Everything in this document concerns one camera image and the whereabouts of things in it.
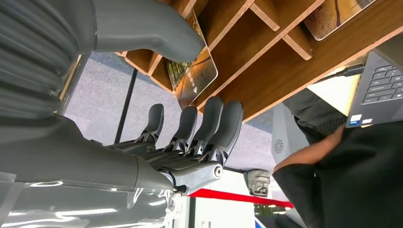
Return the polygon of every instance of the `person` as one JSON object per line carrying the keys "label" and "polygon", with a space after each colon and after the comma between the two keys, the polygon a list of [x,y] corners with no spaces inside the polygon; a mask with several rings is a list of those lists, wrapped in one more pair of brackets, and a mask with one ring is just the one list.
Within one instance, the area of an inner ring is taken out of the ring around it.
{"label": "person", "polygon": [[403,227],[403,122],[344,129],[346,117],[308,89],[284,104],[310,146],[273,177],[306,226]]}

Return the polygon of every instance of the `laptop keyboard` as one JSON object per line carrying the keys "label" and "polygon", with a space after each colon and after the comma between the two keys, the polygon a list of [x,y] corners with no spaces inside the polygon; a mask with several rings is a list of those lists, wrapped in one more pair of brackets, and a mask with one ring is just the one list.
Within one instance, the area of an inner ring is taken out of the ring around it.
{"label": "laptop keyboard", "polygon": [[403,98],[403,73],[392,65],[375,70],[363,104]]}

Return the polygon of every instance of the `wooden shelf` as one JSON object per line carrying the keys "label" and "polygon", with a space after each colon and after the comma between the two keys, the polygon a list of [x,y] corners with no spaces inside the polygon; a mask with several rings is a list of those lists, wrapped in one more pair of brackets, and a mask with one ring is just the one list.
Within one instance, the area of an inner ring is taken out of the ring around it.
{"label": "wooden shelf", "polygon": [[232,80],[280,41],[324,0],[278,0],[280,27],[278,31],[268,28],[252,10],[248,10],[234,25],[211,55],[218,69],[216,80],[200,94],[192,105],[202,108],[207,100],[218,94]]}
{"label": "wooden shelf", "polygon": [[403,32],[402,10],[402,0],[374,2],[325,40],[310,39],[315,55],[309,61],[279,42],[218,95],[224,102],[241,101],[248,121]]}
{"label": "wooden shelf", "polygon": [[[184,17],[193,7],[218,69],[192,105],[202,112],[215,95],[239,100],[245,121],[403,32],[403,0],[375,1],[319,42],[300,23],[325,0],[160,1]],[[162,56],[149,50],[118,54],[172,92]]]}

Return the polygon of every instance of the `gray carpet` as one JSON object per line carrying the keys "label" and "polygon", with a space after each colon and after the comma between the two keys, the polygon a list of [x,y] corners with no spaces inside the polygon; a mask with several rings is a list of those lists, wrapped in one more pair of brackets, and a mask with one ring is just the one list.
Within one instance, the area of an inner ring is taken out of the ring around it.
{"label": "gray carpet", "polygon": [[[84,137],[112,144],[133,68],[113,53],[92,54],[65,115],[74,120]],[[122,141],[137,138],[147,124],[148,110],[164,105],[164,128],[157,148],[166,146],[179,124],[181,109],[176,98],[142,74],[137,75]],[[265,169],[275,164],[270,153],[272,112],[265,112],[242,126],[227,167],[238,170]]]}

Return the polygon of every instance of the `laptop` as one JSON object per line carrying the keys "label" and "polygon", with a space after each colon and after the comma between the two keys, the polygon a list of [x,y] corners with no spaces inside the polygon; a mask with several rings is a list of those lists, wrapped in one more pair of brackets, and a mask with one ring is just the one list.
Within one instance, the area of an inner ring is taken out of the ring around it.
{"label": "laptop", "polygon": [[350,109],[346,128],[403,120],[403,73],[372,51]]}

